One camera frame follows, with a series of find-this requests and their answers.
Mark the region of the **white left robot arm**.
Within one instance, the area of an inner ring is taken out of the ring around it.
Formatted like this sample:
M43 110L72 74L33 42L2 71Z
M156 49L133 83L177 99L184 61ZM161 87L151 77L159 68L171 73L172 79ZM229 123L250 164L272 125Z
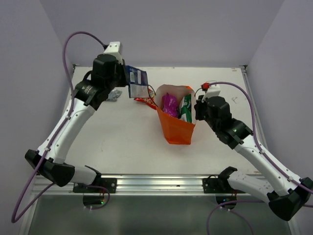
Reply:
M65 113L47 140L36 150L29 149L25 159L36 173L63 187L84 184L90 192L102 186L101 174L89 167L66 164L67 153L87 120L98 110L116 87L127 86L125 62L121 55L100 54L73 92Z

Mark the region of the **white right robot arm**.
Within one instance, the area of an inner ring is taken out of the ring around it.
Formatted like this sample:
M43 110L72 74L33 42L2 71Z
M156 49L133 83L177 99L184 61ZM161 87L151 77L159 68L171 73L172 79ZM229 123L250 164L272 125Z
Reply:
M263 148L253 131L232 117L223 97L200 95L195 105L196 119L204 120L217 138L246 158L264 177L258 180L228 167L219 174L218 187L223 192L237 189L267 203L280 219L289 221L307 203L313 181L288 170L268 150Z

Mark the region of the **red snack packet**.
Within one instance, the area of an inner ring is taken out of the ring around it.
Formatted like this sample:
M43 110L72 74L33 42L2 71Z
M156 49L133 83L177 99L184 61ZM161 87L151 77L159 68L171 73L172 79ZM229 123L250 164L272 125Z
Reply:
M155 92L151 90L150 88L148 89L148 92L150 95L148 98L134 98L134 100L138 102L143 102L147 104L150 108L156 110L157 106L154 104Z

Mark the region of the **orange paper bag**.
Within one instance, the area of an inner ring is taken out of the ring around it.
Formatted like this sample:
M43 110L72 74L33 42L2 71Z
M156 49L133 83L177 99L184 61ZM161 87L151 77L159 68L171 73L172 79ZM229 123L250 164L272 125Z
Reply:
M162 111L162 97L166 94L173 95L177 99L178 104L181 103L186 95L191 95L191 123L181 120L177 117L172 117ZM193 131L197 123L197 121L195 120L194 109L194 105L196 104L195 91L191 87L185 85L176 86L163 84L159 86L156 90L154 103L156 104L156 112L161 124L163 135L167 142L169 144L190 145Z

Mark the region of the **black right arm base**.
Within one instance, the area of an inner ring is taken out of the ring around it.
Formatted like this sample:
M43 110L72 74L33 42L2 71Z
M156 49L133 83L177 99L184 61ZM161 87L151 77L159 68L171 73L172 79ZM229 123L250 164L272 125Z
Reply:
M227 179L231 173L236 172L234 167L227 167L219 175L209 175L207 178L202 178L202 188L204 193L240 193L245 192L238 189L233 189Z

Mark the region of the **purple snack bag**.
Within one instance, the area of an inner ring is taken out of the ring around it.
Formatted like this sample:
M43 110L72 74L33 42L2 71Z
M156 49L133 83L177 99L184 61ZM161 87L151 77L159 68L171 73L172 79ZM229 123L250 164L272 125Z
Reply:
M162 97L163 109L162 111L172 117L178 117L178 104L175 96L167 93Z

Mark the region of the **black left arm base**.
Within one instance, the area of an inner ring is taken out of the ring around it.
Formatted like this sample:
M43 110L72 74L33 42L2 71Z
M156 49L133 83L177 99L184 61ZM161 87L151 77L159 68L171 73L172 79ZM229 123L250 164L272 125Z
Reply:
M115 193L117 188L117 178L102 177L99 174L91 185L83 185L75 183L73 187L74 193L104 193L105 188L109 193Z

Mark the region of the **green snack bag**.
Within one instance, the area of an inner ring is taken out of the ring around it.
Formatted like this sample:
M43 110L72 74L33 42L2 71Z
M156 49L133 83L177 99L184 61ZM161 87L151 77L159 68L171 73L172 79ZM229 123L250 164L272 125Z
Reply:
M179 119L191 123L191 94L184 96L179 105Z

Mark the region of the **blue Burts crisps bag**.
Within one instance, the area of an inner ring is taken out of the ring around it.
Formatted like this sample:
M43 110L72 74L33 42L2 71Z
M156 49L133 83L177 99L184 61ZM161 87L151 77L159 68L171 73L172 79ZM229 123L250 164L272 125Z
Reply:
M132 66L126 66L126 71L129 76L129 98L148 98L149 83L147 72Z

